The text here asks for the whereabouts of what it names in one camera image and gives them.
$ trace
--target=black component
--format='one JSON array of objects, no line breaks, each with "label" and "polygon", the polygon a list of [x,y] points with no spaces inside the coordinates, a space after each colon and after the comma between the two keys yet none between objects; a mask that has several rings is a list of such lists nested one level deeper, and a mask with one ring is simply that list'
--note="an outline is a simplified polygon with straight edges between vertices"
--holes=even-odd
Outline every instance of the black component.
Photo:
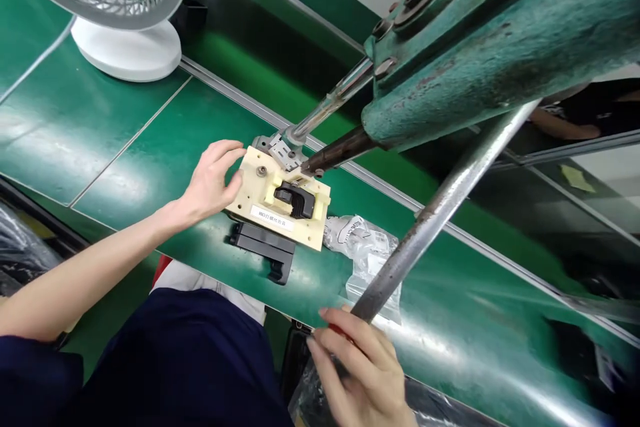
[{"label": "black component", "polygon": [[185,44],[204,30],[207,23],[207,8],[198,0],[182,0],[170,22],[178,32],[180,42]]},{"label": "black component", "polygon": [[310,327],[297,320],[291,320],[291,328],[289,329],[285,347],[285,357],[282,360],[280,369],[280,393],[286,405],[289,405],[305,366],[311,357],[307,347],[307,337],[310,335]]},{"label": "black component", "polygon": [[278,200],[282,200],[284,203],[288,203],[289,205],[291,205],[291,202],[293,201],[293,194],[285,189],[276,189],[273,196]]},{"label": "black component", "polygon": [[282,200],[293,207],[291,217],[295,219],[312,218],[315,196],[300,187],[294,187],[289,182],[283,182],[273,194],[278,200]]},{"label": "black component", "polygon": [[240,222],[233,228],[229,243],[271,261],[269,280],[285,285],[289,279],[295,242],[269,230]]}]

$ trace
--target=rust spot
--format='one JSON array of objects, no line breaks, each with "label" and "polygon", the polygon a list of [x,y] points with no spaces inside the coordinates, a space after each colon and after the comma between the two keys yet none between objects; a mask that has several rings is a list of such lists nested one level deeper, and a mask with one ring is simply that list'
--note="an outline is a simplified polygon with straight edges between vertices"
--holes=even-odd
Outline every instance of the rust spot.
[{"label": "rust spot", "polygon": [[455,65],[455,59],[449,60],[442,67],[436,69],[433,75],[430,75],[429,77],[423,78],[421,81],[419,81],[417,85],[417,89],[422,90],[425,86],[429,85],[433,80],[437,79],[438,77],[441,77],[443,73],[445,73],[447,70],[452,68],[454,65]]}]

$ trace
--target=green workbench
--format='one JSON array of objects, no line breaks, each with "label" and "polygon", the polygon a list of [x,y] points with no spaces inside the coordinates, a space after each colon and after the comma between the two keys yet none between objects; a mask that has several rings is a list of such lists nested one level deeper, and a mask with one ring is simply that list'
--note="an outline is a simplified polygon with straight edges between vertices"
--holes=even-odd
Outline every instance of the green workbench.
[{"label": "green workbench", "polygon": [[[0,11],[3,91],[69,15],[47,0],[0,0]],[[0,173],[119,230],[180,196],[210,142],[248,144],[272,132],[182,70],[144,85],[107,77],[69,38],[0,107]],[[359,214],[399,238],[411,226],[412,211],[345,170],[324,180],[329,215]],[[277,286],[264,259],[225,243],[232,224],[220,213],[159,250],[310,326],[321,324],[320,307],[345,301],[350,260],[299,246],[289,283]],[[448,234],[405,280],[401,310],[401,326],[382,326],[406,373],[514,426],[599,423],[586,389],[560,367],[550,321],[579,326],[622,366],[632,355],[622,340]]]}]

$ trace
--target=metal rod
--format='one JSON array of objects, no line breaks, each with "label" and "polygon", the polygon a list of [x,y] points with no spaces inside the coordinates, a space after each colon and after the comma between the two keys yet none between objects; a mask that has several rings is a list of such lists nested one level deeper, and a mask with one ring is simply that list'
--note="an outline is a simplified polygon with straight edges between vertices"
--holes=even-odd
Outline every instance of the metal rod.
[{"label": "metal rod", "polygon": [[356,158],[375,147],[373,140],[360,125],[338,140],[331,142],[321,151],[314,153],[300,168],[306,175],[315,175],[317,171],[324,173],[325,170],[336,168],[347,160]]},{"label": "metal rod", "polygon": [[481,143],[453,168],[398,248],[353,306],[352,314],[366,322],[373,320],[539,102],[531,101],[500,117]]},{"label": "metal rod", "polygon": [[44,50],[44,52],[42,52],[40,56],[36,58],[36,60],[34,60],[34,62],[29,66],[29,68],[26,69],[22,75],[20,75],[18,80],[13,82],[13,85],[11,87],[9,87],[7,90],[5,90],[5,92],[2,95],[0,95],[0,105],[2,105],[2,103],[7,98],[9,98],[9,96],[13,93],[13,91],[16,90],[22,82],[24,82],[24,80],[31,74],[31,72],[33,72],[37,68],[38,65],[44,62],[44,60],[51,54],[51,52],[56,50],[56,48],[58,48],[60,44],[64,42],[65,38],[67,38],[67,36],[69,35],[69,32],[71,31],[71,27],[75,23],[75,18],[76,18],[75,15],[73,15],[71,17],[71,20],[69,20],[69,23],[67,24],[65,29],[62,30],[62,33],[60,35],[58,35],[58,38],[56,38],[56,40],[54,40],[53,43],[50,44],[50,46],[48,46],[48,48]]},{"label": "metal rod", "polygon": [[364,57],[305,119],[287,129],[287,139],[297,145],[303,145],[307,135],[362,90],[372,78],[373,62],[370,58]]}]

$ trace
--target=black clamp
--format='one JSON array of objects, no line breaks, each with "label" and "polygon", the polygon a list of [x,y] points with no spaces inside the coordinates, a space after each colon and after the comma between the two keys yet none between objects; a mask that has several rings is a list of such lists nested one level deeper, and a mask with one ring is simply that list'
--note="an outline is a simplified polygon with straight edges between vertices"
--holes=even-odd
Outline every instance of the black clamp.
[{"label": "black clamp", "polygon": [[295,242],[269,230],[239,222],[233,228],[229,243],[271,261],[269,280],[285,285],[289,279]]},{"label": "black clamp", "polygon": [[293,207],[291,211],[291,217],[295,219],[312,218],[313,207],[315,206],[315,196],[312,193],[304,190],[303,188],[293,186],[287,181],[283,181],[282,184],[275,190],[273,194],[275,198],[288,203]]}]

